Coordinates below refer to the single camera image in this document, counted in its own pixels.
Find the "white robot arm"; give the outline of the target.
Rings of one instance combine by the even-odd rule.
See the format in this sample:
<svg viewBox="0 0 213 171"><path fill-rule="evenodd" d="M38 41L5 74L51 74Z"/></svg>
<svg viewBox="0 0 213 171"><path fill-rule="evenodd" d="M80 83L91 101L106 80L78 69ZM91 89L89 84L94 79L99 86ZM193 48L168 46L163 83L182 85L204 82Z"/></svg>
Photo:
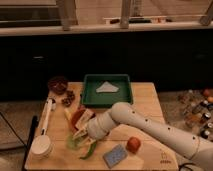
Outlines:
<svg viewBox="0 0 213 171"><path fill-rule="evenodd" d="M205 171L213 171L213 142L145 117L127 102L117 102L104 113L90 119L73 138L87 135L93 141L101 140L120 124L143 131Z"/></svg>

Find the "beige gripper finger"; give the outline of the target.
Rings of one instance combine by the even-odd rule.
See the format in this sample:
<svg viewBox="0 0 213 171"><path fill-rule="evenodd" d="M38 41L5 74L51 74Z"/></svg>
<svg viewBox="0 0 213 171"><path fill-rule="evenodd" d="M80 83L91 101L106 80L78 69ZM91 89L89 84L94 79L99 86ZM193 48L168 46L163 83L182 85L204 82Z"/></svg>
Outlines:
<svg viewBox="0 0 213 171"><path fill-rule="evenodd" d="M89 136L86 136L81 142L80 142L80 145L81 146L88 146L88 145L91 145L95 142L94 139L92 139L91 137Z"/></svg>
<svg viewBox="0 0 213 171"><path fill-rule="evenodd" d="M84 135L87 134L87 130L86 129L81 129L81 130L78 130L74 135L73 135L73 139L78 139Z"/></svg>

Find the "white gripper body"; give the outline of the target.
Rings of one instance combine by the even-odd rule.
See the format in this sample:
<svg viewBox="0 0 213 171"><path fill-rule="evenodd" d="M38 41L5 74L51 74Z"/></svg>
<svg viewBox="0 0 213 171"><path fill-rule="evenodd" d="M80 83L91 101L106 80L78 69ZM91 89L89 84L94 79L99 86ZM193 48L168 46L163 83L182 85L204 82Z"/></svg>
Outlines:
<svg viewBox="0 0 213 171"><path fill-rule="evenodd" d="M112 129L118 126L109 112L98 114L92 118L86 127L88 136L95 140L104 138Z"/></svg>

